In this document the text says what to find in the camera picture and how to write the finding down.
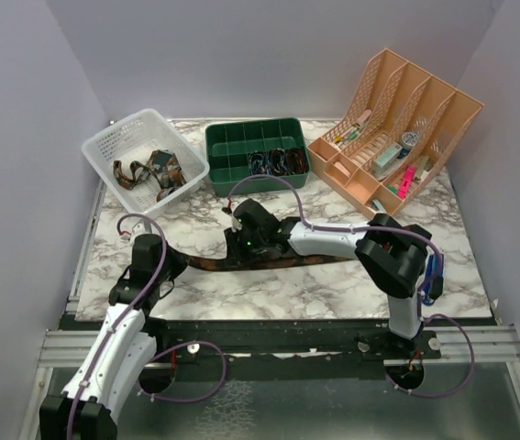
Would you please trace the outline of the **brown red patterned tie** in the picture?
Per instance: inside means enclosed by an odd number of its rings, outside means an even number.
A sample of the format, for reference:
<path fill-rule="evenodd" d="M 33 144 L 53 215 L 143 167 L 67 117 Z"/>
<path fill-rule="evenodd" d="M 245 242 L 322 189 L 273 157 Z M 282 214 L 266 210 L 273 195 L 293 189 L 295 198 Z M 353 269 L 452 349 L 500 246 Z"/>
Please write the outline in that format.
<path fill-rule="evenodd" d="M 279 239 L 290 247 L 288 257 L 267 262 L 256 262 L 251 264 L 230 263 L 224 258 L 204 258 L 194 255 L 187 255 L 189 265 L 198 270 L 206 271 L 246 271 L 246 270 L 276 270 L 291 267 L 302 267 L 310 265 L 327 264 L 334 262 L 349 261 L 348 258 L 326 256 L 326 255 L 308 255 L 302 256 L 297 254 L 291 245 L 288 244 L 287 238 L 290 236 L 292 229 L 300 222 L 299 217 L 286 217 L 283 220 L 269 220 L 267 223 L 257 223 L 255 220 L 243 220 L 239 218 L 239 222 L 243 227 L 258 228 L 264 226 L 280 226 Z"/>

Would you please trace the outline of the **green compartment tray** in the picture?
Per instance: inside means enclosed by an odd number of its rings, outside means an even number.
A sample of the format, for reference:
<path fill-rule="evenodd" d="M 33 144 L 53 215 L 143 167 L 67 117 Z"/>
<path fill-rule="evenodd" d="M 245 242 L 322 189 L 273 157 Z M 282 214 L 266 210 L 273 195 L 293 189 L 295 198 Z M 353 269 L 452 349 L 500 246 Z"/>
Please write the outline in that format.
<path fill-rule="evenodd" d="M 300 121 L 293 117 L 213 124 L 205 129 L 209 180 L 215 195 L 298 189 L 311 170 Z"/>

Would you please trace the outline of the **white plastic basket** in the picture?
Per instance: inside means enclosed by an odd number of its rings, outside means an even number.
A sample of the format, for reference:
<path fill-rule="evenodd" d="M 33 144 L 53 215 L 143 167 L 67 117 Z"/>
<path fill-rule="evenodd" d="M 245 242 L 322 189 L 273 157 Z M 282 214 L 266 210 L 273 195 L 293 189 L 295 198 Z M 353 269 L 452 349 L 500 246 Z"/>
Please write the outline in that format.
<path fill-rule="evenodd" d="M 133 160 L 145 163 L 151 152 L 160 149 L 174 153 L 183 169 L 186 184 L 160 202 L 157 183 L 149 178 L 134 190 L 122 188 L 113 176 L 114 160 L 122 162 L 129 174 Z M 103 129 L 86 140 L 82 153 L 118 201 L 130 212 L 156 217 L 165 209 L 196 192 L 210 171 L 203 154 L 189 143 L 161 114 L 151 108 L 140 110 Z"/>

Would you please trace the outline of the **peach desk organizer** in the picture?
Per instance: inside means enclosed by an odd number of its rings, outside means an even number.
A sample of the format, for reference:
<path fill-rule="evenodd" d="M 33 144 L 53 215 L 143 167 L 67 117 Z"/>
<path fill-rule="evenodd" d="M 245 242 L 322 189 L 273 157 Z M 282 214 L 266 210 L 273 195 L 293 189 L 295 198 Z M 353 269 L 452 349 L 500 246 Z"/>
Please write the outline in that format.
<path fill-rule="evenodd" d="M 441 172 L 482 108 L 384 49 L 344 117 L 308 146 L 312 171 L 365 216 L 395 215 Z"/>

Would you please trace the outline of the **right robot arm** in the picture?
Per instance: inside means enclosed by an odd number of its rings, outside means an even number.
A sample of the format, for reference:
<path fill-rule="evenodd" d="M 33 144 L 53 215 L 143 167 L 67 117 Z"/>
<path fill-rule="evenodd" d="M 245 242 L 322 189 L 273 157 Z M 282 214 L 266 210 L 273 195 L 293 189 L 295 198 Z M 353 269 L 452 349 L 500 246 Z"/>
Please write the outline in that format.
<path fill-rule="evenodd" d="M 272 267 L 287 255 L 302 261 L 311 257 L 359 261 L 388 296 L 389 351 L 397 358 L 409 358 L 419 349 L 422 322 L 416 283 L 426 270 L 430 232 L 420 225 L 400 225 L 386 213 L 358 224 L 311 224 L 303 212 L 279 220 L 252 199 L 237 207 L 228 203 L 222 211 L 231 217 L 229 231 L 244 259 Z"/>

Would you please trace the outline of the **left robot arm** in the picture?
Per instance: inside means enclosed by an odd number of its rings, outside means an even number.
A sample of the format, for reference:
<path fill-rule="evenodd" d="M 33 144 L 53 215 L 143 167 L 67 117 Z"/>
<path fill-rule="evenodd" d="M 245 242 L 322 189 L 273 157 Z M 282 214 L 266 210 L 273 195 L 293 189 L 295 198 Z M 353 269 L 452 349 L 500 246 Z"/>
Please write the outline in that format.
<path fill-rule="evenodd" d="M 169 340 L 146 330 L 151 310 L 187 268 L 187 258 L 155 234 L 138 236 L 130 265 L 109 295 L 109 307 L 82 365 L 39 409 L 42 439 L 116 439 L 128 394 L 147 361 L 163 359 Z"/>

